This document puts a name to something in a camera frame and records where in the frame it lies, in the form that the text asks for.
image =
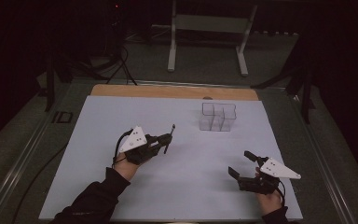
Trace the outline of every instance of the black sleeve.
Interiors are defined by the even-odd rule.
[[[91,183],[50,224],[108,223],[118,203],[117,197],[129,184],[114,169],[106,168],[105,180]]]
[[[287,207],[285,206],[262,216],[262,218],[266,224],[286,224],[289,223],[286,218],[286,211]]]

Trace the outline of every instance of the white table surface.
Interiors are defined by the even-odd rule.
[[[236,105],[230,132],[200,131],[205,102]],[[53,219],[88,184],[103,181],[124,132],[138,125],[145,133],[162,135],[173,124],[176,129],[167,154],[162,148],[139,168],[119,196],[112,220],[259,220],[255,195],[240,191],[227,168],[254,177],[257,164],[243,156],[245,150],[284,163],[262,102],[114,96],[87,98],[39,218]],[[301,219],[290,180],[282,182],[289,207],[286,216]]]

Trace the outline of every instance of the transparent container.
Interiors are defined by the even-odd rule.
[[[203,103],[200,130],[229,132],[236,117],[233,104]]]

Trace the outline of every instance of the white metal frame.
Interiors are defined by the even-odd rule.
[[[171,48],[168,59],[168,71],[175,70],[176,30],[197,30],[243,34],[242,42],[236,47],[241,75],[248,76],[248,68],[243,56],[246,42],[252,28],[257,6],[253,6],[249,18],[222,18],[197,15],[176,14],[176,0],[172,0]]]

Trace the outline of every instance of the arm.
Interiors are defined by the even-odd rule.
[[[124,159],[123,154],[117,157],[118,161],[121,159]],[[130,184],[138,167],[124,159],[114,169],[106,168],[102,183],[91,183],[71,206],[64,208],[50,223],[108,223],[118,203],[117,197]]]
[[[272,194],[256,194],[260,204],[262,218],[266,224],[286,224],[289,223],[286,218],[287,207],[281,205],[281,195],[278,191]]]

